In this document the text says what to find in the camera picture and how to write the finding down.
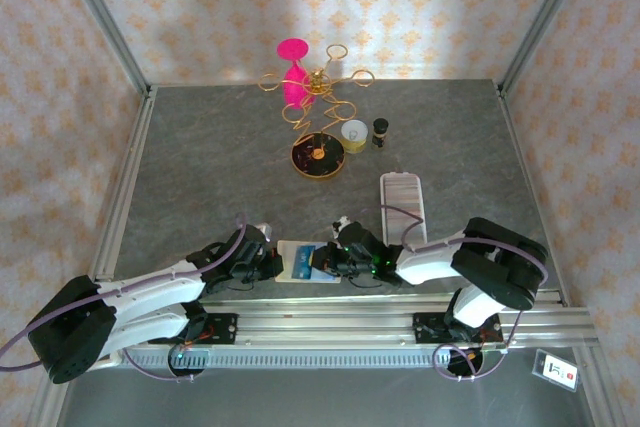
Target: wallpaper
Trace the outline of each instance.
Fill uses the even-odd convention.
[[[543,0],[105,0],[151,83],[252,83],[284,73],[282,39],[305,64],[349,47],[344,72],[500,79]]]
[[[565,0],[510,97],[572,300],[640,419],[640,0]]]
[[[0,344],[87,273],[139,96],[83,0],[0,3]],[[0,363],[35,360],[27,341]],[[23,426],[42,369],[0,374]]]

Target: gold wire sculpture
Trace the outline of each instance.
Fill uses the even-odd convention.
[[[306,72],[308,72],[302,79],[302,82],[282,79],[280,82],[276,83],[275,86],[265,86],[265,80],[275,78],[275,74],[265,74],[258,82],[258,87],[260,87],[265,92],[274,91],[282,84],[287,83],[297,85],[304,89],[306,95],[301,100],[299,109],[294,108],[294,104],[287,104],[282,109],[282,118],[284,119],[284,121],[293,124],[293,130],[301,131],[298,135],[298,138],[293,143],[294,147],[309,140],[314,135],[314,133],[309,133],[309,129],[311,128],[311,120],[309,120],[308,117],[311,113],[311,108],[313,106],[315,98],[319,97],[330,104],[330,107],[324,111],[324,115],[331,121],[319,131],[319,133],[321,134],[319,136],[321,145],[314,147],[313,156],[316,159],[322,158],[322,156],[324,155],[324,131],[340,122],[346,122],[347,120],[353,119],[357,114],[357,108],[353,102],[349,102],[348,100],[338,100],[335,98],[335,96],[333,95],[333,86],[340,82],[352,80],[356,85],[359,85],[360,87],[369,87],[375,81],[375,76],[373,75],[373,73],[365,69],[356,70],[355,72],[353,72],[353,74],[351,74],[350,77],[344,77],[338,80],[331,79],[331,77],[329,77],[329,74],[327,74],[326,72],[327,68],[334,60],[344,59],[349,54],[349,50],[342,44],[331,44],[327,47],[326,52],[329,59],[321,69],[308,71],[307,69],[304,69],[302,59],[297,60],[297,62],[300,62],[302,68]],[[369,78],[364,80],[358,78],[363,74],[368,75]]]

